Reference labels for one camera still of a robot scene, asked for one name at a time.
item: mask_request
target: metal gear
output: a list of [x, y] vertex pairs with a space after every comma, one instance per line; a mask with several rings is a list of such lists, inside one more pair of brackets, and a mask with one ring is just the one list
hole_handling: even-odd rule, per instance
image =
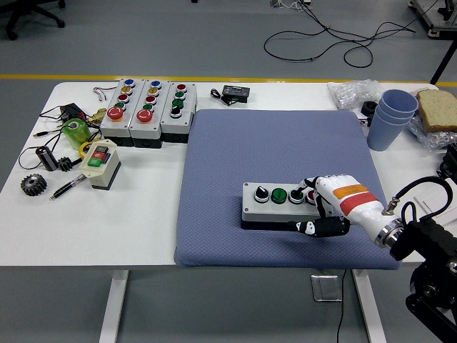
[[40, 174], [28, 175], [21, 181], [21, 188], [30, 197], [42, 193], [47, 187], [46, 180]]
[[63, 172], [67, 172], [68, 170], [73, 168], [73, 164], [71, 163], [71, 160], [68, 157], [62, 157], [60, 160], [57, 161], [57, 165], [59, 166], [59, 169]]

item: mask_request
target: gray control box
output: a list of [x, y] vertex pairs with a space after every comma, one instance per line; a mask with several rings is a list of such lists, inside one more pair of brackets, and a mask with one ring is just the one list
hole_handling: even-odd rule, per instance
[[146, 80], [143, 90], [139, 96], [138, 103], [136, 104], [136, 108], [134, 109], [134, 115], [130, 122], [130, 136], [135, 141], [135, 146], [139, 144], [144, 145], [144, 141], [137, 141], [136, 139], [152, 139], [152, 140], [159, 140], [161, 138], [162, 130], [161, 130], [161, 119], [162, 114], [164, 112], [165, 103], [167, 100], [167, 96], [169, 94], [170, 89], [170, 81], [161, 81], [161, 88], [158, 89], [158, 93], [155, 94], [156, 103], [152, 105], [154, 107], [152, 120], [150, 122], [144, 123], [136, 118], [136, 114], [139, 111], [144, 109], [144, 105], [146, 105], [146, 97], [150, 96], [149, 90], [153, 89], [151, 87], [152, 80]]
[[[256, 199], [256, 191], [259, 187], [268, 191], [268, 199]], [[303, 202], [295, 204], [290, 199], [290, 193], [297, 187], [296, 184], [268, 184], [258, 182], [245, 182], [243, 184], [243, 209], [241, 218], [245, 222], [309, 222], [320, 218], [316, 206], [306, 201], [306, 194], [312, 189], [305, 189]], [[273, 200], [274, 189], [282, 189], [287, 193], [286, 200], [282, 204], [276, 202], [283, 199]], [[330, 204], [323, 202], [327, 216], [333, 215], [333, 208]]]
[[[171, 109], [173, 107], [173, 100], [175, 94], [179, 93], [179, 87], [186, 86], [185, 99], [183, 100], [184, 107], [181, 109], [181, 116], [179, 118], [172, 117]], [[164, 112], [162, 114], [161, 128], [162, 132], [169, 137], [176, 136], [176, 139], [181, 135], [188, 136], [194, 114], [197, 107], [197, 88], [195, 84], [177, 83], [170, 84], [169, 95], [166, 98]], [[165, 141], [173, 141], [173, 139], [164, 139]]]
[[[142, 79], [129, 79], [134, 80], [135, 87], [131, 87], [131, 95], [129, 95], [129, 102], [126, 103], [126, 109], [124, 115], [118, 121], [111, 119], [108, 115], [105, 115], [103, 121], [100, 124], [101, 133], [106, 137], [110, 138], [114, 143], [123, 146], [131, 146], [129, 125], [132, 119], [132, 116], [135, 114], [135, 108], [140, 99], [141, 92], [144, 87], [144, 80]], [[115, 104], [119, 102], [118, 96], [122, 94], [121, 90], [126, 87], [124, 84], [126, 80], [121, 79], [114, 91], [113, 98], [111, 99], [108, 110], [111, 107], [114, 107]]]

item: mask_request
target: pen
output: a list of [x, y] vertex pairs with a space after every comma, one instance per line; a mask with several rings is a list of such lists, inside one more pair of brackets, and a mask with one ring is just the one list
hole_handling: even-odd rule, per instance
[[54, 199], [57, 199], [58, 197], [60, 197], [62, 194], [65, 194], [67, 193], [70, 189], [72, 189], [73, 187], [76, 187], [78, 186], [82, 181], [84, 181], [85, 179], [87, 179], [86, 175], [84, 174], [81, 174], [79, 175], [77, 178], [71, 180], [68, 184], [65, 184], [63, 185], [62, 187], [60, 187], [59, 189], [57, 189], [55, 192], [54, 192], [54, 195], [52, 197], [49, 198], [49, 200], [54, 200]]

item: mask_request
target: blue cup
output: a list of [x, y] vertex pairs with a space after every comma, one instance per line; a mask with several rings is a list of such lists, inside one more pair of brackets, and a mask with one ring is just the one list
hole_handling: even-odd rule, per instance
[[414, 116], [414, 113], [412, 113], [411, 116], [406, 117], [406, 118], [398, 118], [396, 116], [389, 116], [380, 106], [377, 106], [375, 109], [375, 114], [377, 114], [379, 117], [387, 121], [388, 123], [392, 124], [405, 124], [408, 123], [411, 118]]
[[413, 116], [419, 107], [417, 99], [407, 91], [390, 89], [385, 91], [379, 100], [379, 106], [389, 116], [407, 118]]
[[366, 139], [368, 146], [376, 151], [386, 150], [406, 125], [408, 122], [403, 124], [389, 123], [375, 113]]

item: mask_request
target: bread slice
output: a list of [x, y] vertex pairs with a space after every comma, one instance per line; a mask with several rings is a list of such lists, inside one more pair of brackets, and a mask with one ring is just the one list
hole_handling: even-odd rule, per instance
[[457, 99], [448, 91], [427, 89], [417, 94], [426, 132], [457, 131]]

